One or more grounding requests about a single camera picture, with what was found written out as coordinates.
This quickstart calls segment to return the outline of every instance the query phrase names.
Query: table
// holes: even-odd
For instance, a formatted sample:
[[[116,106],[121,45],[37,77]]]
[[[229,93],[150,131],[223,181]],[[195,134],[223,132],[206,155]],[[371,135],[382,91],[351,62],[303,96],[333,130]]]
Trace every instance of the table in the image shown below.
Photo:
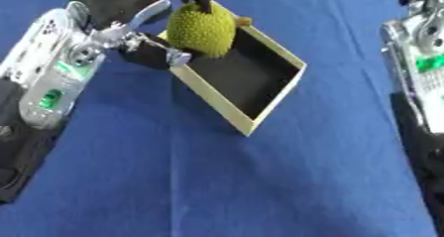
[[[0,57],[65,1],[0,0]],[[112,54],[0,207],[0,235],[435,236],[380,54],[396,0],[216,1],[309,64],[298,88],[246,139],[171,74]]]

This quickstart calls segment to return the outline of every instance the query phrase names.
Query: open box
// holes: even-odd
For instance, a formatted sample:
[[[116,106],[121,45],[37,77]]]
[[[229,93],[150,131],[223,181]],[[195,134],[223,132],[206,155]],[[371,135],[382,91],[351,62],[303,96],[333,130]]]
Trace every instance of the open box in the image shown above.
[[[305,69],[302,60],[249,26],[237,29],[233,48],[222,59],[198,58],[170,71],[250,136],[295,88]]]

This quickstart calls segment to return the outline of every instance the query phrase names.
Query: spiky green fruit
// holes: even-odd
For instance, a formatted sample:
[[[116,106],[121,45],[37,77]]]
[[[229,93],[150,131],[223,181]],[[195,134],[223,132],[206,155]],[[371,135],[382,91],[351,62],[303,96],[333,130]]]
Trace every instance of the spiky green fruit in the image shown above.
[[[210,58],[225,56],[236,36],[233,16],[222,6],[211,2],[211,14],[199,11],[195,3],[183,5],[169,17],[167,40],[177,49],[192,49]]]

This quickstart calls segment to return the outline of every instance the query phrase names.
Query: blue tablecloth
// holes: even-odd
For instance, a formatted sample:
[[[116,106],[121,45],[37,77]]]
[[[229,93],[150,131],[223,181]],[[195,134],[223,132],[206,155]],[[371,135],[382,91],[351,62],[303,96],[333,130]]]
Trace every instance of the blue tablecloth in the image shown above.
[[[65,1],[0,0],[0,56]],[[247,139],[171,74],[111,55],[0,236],[435,236],[380,55],[396,0],[217,1],[309,64],[298,88]]]

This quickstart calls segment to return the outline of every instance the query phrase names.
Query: black box lining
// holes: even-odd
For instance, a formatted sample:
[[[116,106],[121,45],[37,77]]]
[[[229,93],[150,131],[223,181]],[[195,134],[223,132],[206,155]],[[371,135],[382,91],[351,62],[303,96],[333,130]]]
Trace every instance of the black box lining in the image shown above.
[[[299,72],[242,29],[224,58],[198,58],[189,66],[253,120]]]

